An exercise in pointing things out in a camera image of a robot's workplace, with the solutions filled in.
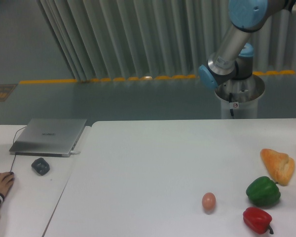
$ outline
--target red bell pepper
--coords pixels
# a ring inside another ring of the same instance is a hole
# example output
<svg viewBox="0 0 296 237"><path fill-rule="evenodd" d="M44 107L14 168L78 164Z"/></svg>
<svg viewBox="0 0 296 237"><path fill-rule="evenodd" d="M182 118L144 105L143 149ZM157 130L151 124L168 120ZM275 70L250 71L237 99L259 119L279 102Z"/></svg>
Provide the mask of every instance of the red bell pepper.
<svg viewBox="0 0 296 237"><path fill-rule="evenodd" d="M258 234L264 234L270 230L270 234L274 234L270 227L272 217L265 211L257 207L248 207L243 213L243 220L251 230Z"/></svg>

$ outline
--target cable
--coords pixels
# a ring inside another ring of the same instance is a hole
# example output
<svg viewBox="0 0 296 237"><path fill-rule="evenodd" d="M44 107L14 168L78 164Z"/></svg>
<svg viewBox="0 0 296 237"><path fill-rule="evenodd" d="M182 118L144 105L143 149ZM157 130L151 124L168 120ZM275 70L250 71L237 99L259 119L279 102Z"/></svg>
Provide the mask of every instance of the cable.
<svg viewBox="0 0 296 237"><path fill-rule="evenodd" d="M15 137L16 137L16 134L18 133L18 131L21 131L21 130L24 129L24 128L26 128L26 126L20 128L19 130L16 131L16 133L15 133L15 135L14 135L14 138L13 138L13 144L14 144L14 140L15 140ZM10 172L12 171L12 168L13 168L13 165L14 165L15 158L16 158L16 154L14 155L14 159L13 159L13 162L12 162L12 166L11 166Z"/></svg>
<svg viewBox="0 0 296 237"><path fill-rule="evenodd" d="M232 101L232 97L233 97L233 94L232 93L229 93L229 104L231 103ZM230 110L230 115L231 117L234 119L235 118L235 115L233 113L233 109L229 109Z"/></svg>
<svg viewBox="0 0 296 237"><path fill-rule="evenodd" d="M17 131L16 131L16 133L15 133L15 135L14 135L14 138L13 138L13 144L14 144L14 139L15 139L15 137L16 137L16 134L18 133L18 131L20 131L20 130L22 130L22 129L24 129L24 128L26 128L26 126L25 126L25 127L22 127L22 128L20 128L19 130L17 130Z"/></svg>
<svg viewBox="0 0 296 237"><path fill-rule="evenodd" d="M12 167L13 167L13 164L14 164L15 158L16 158L16 155L14 155L14 159L13 159L13 162L12 162L12 166L11 166L10 172L12 171Z"/></svg>

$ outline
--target green bell pepper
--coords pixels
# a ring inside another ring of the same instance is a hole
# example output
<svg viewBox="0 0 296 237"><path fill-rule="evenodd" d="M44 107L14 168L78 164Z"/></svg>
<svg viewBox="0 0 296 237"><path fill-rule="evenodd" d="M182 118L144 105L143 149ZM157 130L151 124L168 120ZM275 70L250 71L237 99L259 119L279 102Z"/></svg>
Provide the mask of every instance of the green bell pepper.
<svg viewBox="0 0 296 237"><path fill-rule="evenodd" d="M246 190L249 200L256 206L268 206L275 204L281 193L274 181L262 176L250 184Z"/></svg>

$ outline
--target sticker label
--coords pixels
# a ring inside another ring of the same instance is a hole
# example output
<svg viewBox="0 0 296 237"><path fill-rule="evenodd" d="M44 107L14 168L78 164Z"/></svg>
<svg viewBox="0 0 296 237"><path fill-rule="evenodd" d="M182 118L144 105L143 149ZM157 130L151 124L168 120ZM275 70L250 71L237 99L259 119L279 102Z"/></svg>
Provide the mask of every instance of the sticker label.
<svg viewBox="0 0 296 237"><path fill-rule="evenodd" d="M239 102L230 102L229 103L229 109L237 110L239 109Z"/></svg>
<svg viewBox="0 0 296 237"><path fill-rule="evenodd" d="M226 61L219 56L217 61L215 62L215 65L223 69L228 69L232 67L233 63L233 61Z"/></svg>

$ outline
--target blue joint cap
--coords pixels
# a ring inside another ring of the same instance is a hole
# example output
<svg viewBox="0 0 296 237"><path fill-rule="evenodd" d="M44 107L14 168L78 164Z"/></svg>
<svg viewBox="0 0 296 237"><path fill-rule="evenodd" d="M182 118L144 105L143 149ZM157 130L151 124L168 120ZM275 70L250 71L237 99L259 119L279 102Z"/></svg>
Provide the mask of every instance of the blue joint cap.
<svg viewBox="0 0 296 237"><path fill-rule="evenodd" d="M205 84L207 88L215 89L216 87L218 87L215 78L204 65L201 65L198 68L198 74L201 81Z"/></svg>
<svg viewBox="0 0 296 237"><path fill-rule="evenodd" d="M229 17L238 28L252 28L263 20L267 10L266 0L230 0Z"/></svg>
<svg viewBox="0 0 296 237"><path fill-rule="evenodd" d="M243 49L241 50L239 57L251 58L254 55L253 46L249 43L246 43Z"/></svg>

